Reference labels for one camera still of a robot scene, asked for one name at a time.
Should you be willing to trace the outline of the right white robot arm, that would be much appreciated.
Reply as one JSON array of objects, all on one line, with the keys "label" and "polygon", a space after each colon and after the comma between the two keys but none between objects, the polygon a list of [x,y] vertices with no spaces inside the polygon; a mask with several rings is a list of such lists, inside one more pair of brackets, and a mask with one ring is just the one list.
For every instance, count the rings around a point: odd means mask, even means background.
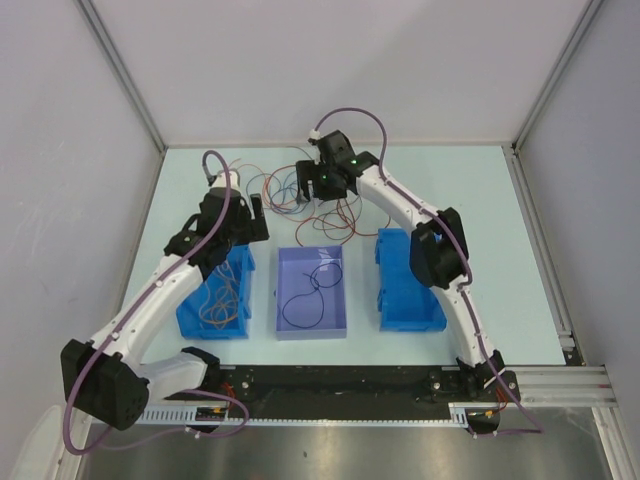
[{"label": "right white robot arm", "polygon": [[470,293],[472,273],[459,213],[439,209],[411,193],[368,151],[355,152],[339,130],[308,142],[316,160],[296,164],[298,200],[339,200],[352,192],[377,206],[409,237],[409,268],[438,298],[458,347],[463,393],[473,401],[493,394],[505,365],[483,328]]}]

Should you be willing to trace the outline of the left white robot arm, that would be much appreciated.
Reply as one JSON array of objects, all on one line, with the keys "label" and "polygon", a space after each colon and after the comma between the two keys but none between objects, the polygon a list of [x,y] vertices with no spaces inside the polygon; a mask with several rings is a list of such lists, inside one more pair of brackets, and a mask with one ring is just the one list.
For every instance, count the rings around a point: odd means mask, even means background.
[{"label": "left white robot arm", "polygon": [[185,347],[162,361],[143,361],[164,322],[233,247],[269,237],[257,194],[243,197],[236,189],[213,187],[199,207],[169,240],[156,270],[129,305],[89,341],[71,340],[63,348],[69,406],[123,431],[150,402],[186,390],[202,400],[219,392],[220,361],[197,347]]}]

